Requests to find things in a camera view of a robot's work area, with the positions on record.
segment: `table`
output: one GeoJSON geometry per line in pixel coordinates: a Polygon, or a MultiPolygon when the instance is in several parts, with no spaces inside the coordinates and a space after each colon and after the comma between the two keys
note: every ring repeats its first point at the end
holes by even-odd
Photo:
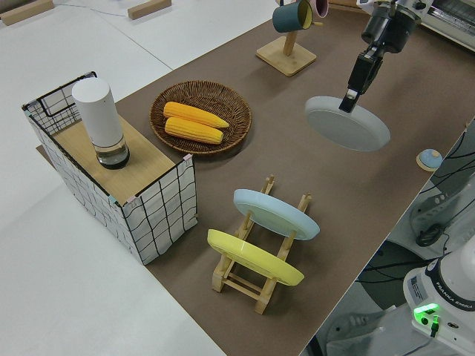
{"type": "MultiPolygon", "coordinates": [[[[228,355],[297,355],[315,334],[430,177],[416,164],[426,148],[446,154],[474,115],[474,55],[419,28],[402,53],[387,54],[359,104],[391,131],[380,151],[348,151],[309,129],[304,103],[311,96],[342,97],[365,43],[367,15],[331,10],[323,27],[298,34],[314,64],[288,78],[255,56],[278,34],[266,22],[117,103],[119,113],[175,162],[182,154],[156,138],[148,124],[155,97],[186,80],[205,79],[235,89],[253,111],[245,144],[234,155],[197,158],[199,223],[148,270],[228,355]],[[279,286],[266,313],[231,289],[212,291],[219,255],[206,243],[209,228],[233,233],[240,213],[235,189],[258,190],[274,174],[273,195],[297,204],[310,192],[308,214],[321,227],[298,241],[288,262],[306,276],[279,286]]],[[[271,251],[275,236],[256,229],[249,238],[271,251]]]]}

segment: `woven basket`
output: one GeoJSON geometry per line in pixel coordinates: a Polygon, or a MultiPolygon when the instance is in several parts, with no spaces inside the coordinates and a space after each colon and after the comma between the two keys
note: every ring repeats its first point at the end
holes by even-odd
{"type": "Polygon", "coordinates": [[[235,147],[246,137],[251,127],[252,113],[247,102],[234,90],[219,83],[190,81],[176,84],[163,91],[150,109],[150,124],[155,134],[168,146],[188,154],[216,154],[235,147]],[[222,128],[223,141],[219,145],[195,142],[168,135],[163,107],[167,102],[179,102],[218,115],[229,123],[222,128]]]}

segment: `green light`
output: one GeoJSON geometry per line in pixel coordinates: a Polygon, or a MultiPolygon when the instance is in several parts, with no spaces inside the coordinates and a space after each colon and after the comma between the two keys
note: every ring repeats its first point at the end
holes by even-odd
{"type": "MultiPolygon", "coordinates": [[[[430,303],[425,306],[419,306],[414,309],[414,317],[419,323],[422,323],[422,318],[425,316],[425,314],[432,314],[434,313],[437,309],[439,308],[439,304],[436,303],[430,303]]],[[[438,323],[438,316],[434,316],[434,323],[438,323]]]]}

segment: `blue plate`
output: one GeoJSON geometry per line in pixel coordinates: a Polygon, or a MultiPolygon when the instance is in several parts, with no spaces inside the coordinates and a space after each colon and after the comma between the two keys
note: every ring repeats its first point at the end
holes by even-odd
{"type": "Polygon", "coordinates": [[[242,215],[251,212],[251,220],[264,228],[288,237],[296,231],[295,239],[311,240],[320,227],[296,207],[270,195],[248,189],[235,191],[234,203],[242,215]]]}

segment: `yellow corn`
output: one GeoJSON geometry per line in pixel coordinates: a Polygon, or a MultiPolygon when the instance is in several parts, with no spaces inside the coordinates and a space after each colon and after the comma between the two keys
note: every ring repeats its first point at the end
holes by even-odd
{"type": "Polygon", "coordinates": [[[228,128],[229,124],[219,116],[208,111],[195,108],[194,106],[180,104],[179,102],[167,102],[163,108],[164,117],[181,117],[212,128],[228,128]]]}
{"type": "Polygon", "coordinates": [[[223,141],[223,132],[216,128],[199,124],[180,117],[169,117],[165,123],[165,132],[168,135],[192,139],[198,142],[218,145],[223,141]]]}

